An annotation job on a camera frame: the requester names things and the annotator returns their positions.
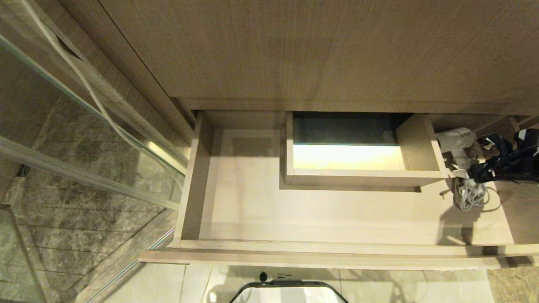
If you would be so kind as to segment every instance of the wood grain surface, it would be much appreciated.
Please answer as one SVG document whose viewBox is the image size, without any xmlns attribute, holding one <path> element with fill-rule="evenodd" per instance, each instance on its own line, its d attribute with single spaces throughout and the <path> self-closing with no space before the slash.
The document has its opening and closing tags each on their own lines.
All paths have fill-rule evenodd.
<svg viewBox="0 0 539 303">
<path fill-rule="evenodd" d="M 446 181 L 421 192 L 282 189 L 280 139 L 278 130 L 216 132 L 199 239 L 513 243 L 503 207 L 462 212 Z M 488 207 L 499 204 L 492 192 Z"/>
<path fill-rule="evenodd" d="M 179 203 L 178 222 L 174 238 L 197 239 L 201 228 L 204 195 L 208 186 L 210 156 L 215 128 L 205 113 L 197 118 L 187 174 Z"/>
<path fill-rule="evenodd" d="M 166 118 L 186 142 L 190 143 L 194 116 L 179 102 L 167 96 L 99 1 L 60 0 L 60 2 L 148 102 Z"/>
<path fill-rule="evenodd" d="M 536 1 L 100 2 L 190 109 L 539 113 Z"/>
<path fill-rule="evenodd" d="M 538 256 L 380 256 L 376 254 L 334 254 L 304 252 L 219 251 L 197 249 L 160 249 L 143 251 L 139 261 L 150 263 L 346 268 L 363 270 L 477 270 L 533 266 Z"/>
<path fill-rule="evenodd" d="M 439 171 L 446 177 L 444 159 L 425 114 L 415 114 L 397 128 L 397 138 L 407 170 Z"/>
</svg>

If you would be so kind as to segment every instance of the wooden cabinet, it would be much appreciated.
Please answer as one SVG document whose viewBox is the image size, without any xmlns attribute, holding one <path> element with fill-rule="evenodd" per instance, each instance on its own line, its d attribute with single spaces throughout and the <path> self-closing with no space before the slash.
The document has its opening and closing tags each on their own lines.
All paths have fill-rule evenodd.
<svg viewBox="0 0 539 303">
<path fill-rule="evenodd" d="M 408 170 L 352 170 L 342 184 L 342 171 L 330 169 L 311 173 L 311 183 L 290 182 L 300 175 L 290 155 L 291 119 L 199 112 L 175 240 L 140 260 L 402 270 L 535 262 L 539 245 L 514 243 L 494 183 L 483 210 L 453 205 L 428 115 L 397 128 Z"/>
</svg>

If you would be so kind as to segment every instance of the open drawer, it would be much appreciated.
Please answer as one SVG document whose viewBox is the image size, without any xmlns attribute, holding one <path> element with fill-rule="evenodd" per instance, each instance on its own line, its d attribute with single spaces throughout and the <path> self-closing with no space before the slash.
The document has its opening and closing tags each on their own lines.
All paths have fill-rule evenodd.
<svg viewBox="0 0 539 303">
<path fill-rule="evenodd" d="M 328 116 L 332 117 L 335 114 L 328 113 Z M 361 118 L 354 119 L 359 122 L 356 128 L 341 131 L 341 133 L 360 133 L 360 136 L 356 136 L 359 138 L 367 137 L 360 141 L 361 145 L 297 144 L 295 138 L 299 136 L 295 132 L 294 125 L 297 126 L 299 123 L 294 123 L 293 120 L 293 114 L 287 113 L 285 176 L 287 185 L 419 188 L 447 177 L 440 147 L 426 114 L 414 114 L 395 127 L 397 138 L 395 144 L 391 145 L 375 144 L 375 140 L 368 140 L 376 129 L 368 127 L 372 125 L 368 121 L 373 119 L 365 118 L 364 123 Z M 309 122 L 311 125 L 325 123 L 329 127 L 337 128 L 339 125 L 336 122 L 352 119 L 331 119 L 324 116 L 320 118 L 318 113 L 317 119 L 310 120 L 314 120 Z M 324 129 L 318 126 L 314 131 L 320 133 L 324 132 Z"/>
<path fill-rule="evenodd" d="M 429 146 L 421 150 L 433 153 L 439 168 L 429 170 L 432 180 L 404 184 L 425 184 L 419 190 L 403 184 L 290 187 L 290 118 L 284 112 L 199 112 L 175 240 L 167 249 L 144 252 L 140 261 L 402 270 L 535 263 L 539 241 L 514 244 L 495 190 L 484 212 L 454 207 L 427 116 L 401 125 L 421 125 L 409 129 L 409 137 L 423 132 L 417 144 Z M 410 167 L 413 153 L 404 153 Z"/>
</svg>

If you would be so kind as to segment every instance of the power cord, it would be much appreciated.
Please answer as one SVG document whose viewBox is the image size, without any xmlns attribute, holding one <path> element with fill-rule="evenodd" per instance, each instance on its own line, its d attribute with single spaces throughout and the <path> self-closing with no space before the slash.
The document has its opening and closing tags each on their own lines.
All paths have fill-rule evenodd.
<svg viewBox="0 0 539 303">
<path fill-rule="evenodd" d="M 212 265 L 210 264 L 210 272 L 208 273 L 208 280 L 206 281 L 206 286 L 204 286 L 204 293 L 202 294 L 202 303 L 204 303 L 204 298 L 206 297 L 206 292 L 208 291 L 208 285 L 210 284 L 210 278 L 211 278 L 211 270 Z"/>
<path fill-rule="evenodd" d="M 92 86 L 90 85 L 90 83 L 88 82 L 88 80 L 86 79 L 86 77 L 83 75 L 83 73 L 81 72 L 81 70 L 78 68 L 78 66 L 73 62 L 73 60 L 69 57 L 70 55 L 67 54 L 64 49 L 60 46 L 59 42 L 51 35 L 51 33 L 47 30 L 47 28 L 45 27 L 45 24 L 41 21 L 41 19 L 39 18 L 39 16 L 37 15 L 36 11 L 32 8 L 32 6 L 28 3 L 27 0 L 21 0 L 21 2 L 23 3 L 24 5 L 24 8 L 26 8 L 26 10 L 28 11 L 28 13 L 30 14 L 30 16 L 32 17 L 32 19 L 34 20 L 34 22 L 36 22 L 37 26 L 39 27 L 39 29 L 41 30 L 41 32 L 45 35 L 45 37 L 47 38 L 47 40 L 49 41 L 49 43 L 52 45 L 52 47 L 54 48 L 54 50 L 56 50 L 56 52 L 58 52 L 58 54 L 67 62 L 67 64 L 73 69 L 73 71 L 77 74 L 77 76 L 80 78 L 80 80 L 82 81 L 82 83 L 84 84 L 84 86 L 86 87 L 86 90 L 88 91 L 88 93 L 90 94 L 90 96 L 92 97 L 92 99 L 94 100 L 95 104 L 97 105 L 97 107 L 99 108 L 99 111 L 101 112 L 101 114 L 105 117 L 105 119 L 107 119 L 108 123 L 110 124 L 110 126 L 112 126 L 112 128 L 114 129 L 114 131 L 116 131 L 118 133 L 118 135 L 124 140 L 126 141 L 129 145 L 131 145 L 133 148 L 135 148 L 136 150 L 138 150 L 140 153 L 143 153 L 147 156 L 149 156 L 150 158 L 154 159 L 168 174 L 170 174 L 170 176 L 174 179 L 174 181 L 176 182 L 176 184 L 178 184 L 179 186 L 179 189 L 180 191 L 183 192 L 183 185 L 181 184 L 181 182 L 176 178 L 176 176 L 171 173 L 169 170 L 168 170 L 168 167 L 167 167 L 167 164 L 163 163 L 163 160 L 159 159 L 158 157 L 156 157 L 155 155 L 151 154 L 150 152 L 140 148 L 139 146 L 137 146 L 128 136 L 126 136 L 122 130 L 120 130 L 119 126 L 112 120 L 112 118 L 110 117 L 110 115 L 107 113 L 107 110 L 105 109 L 105 107 L 103 106 L 103 104 L 101 103 L 101 101 L 99 100 L 99 98 L 97 97 L 94 89 L 92 88 Z"/>
<path fill-rule="evenodd" d="M 461 179 L 455 182 L 455 193 L 461 197 L 458 207 L 468 211 L 474 206 L 485 206 L 490 200 L 490 194 L 484 183 L 476 183 L 473 179 Z"/>
</svg>

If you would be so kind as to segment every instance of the glass panel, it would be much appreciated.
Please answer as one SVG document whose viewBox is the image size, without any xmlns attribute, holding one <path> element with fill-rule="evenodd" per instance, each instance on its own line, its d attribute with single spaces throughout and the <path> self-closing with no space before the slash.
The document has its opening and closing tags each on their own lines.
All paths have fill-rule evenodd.
<svg viewBox="0 0 539 303">
<path fill-rule="evenodd" d="M 86 287 L 99 289 L 175 226 L 171 209 L 35 168 L 26 172 L 11 176 L 4 203 L 11 205 L 50 302 L 70 302 Z M 172 199 L 179 195 L 176 189 Z"/>
<path fill-rule="evenodd" d="M 175 181 L 161 165 L 3 48 L 0 70 L 0 136 L 88 173 L 172 197 Z"/>
<path fill-rule="evenodd" d="M 0 301 L 45 302 L 9 207 L 0 204 Z"/>
</svg>

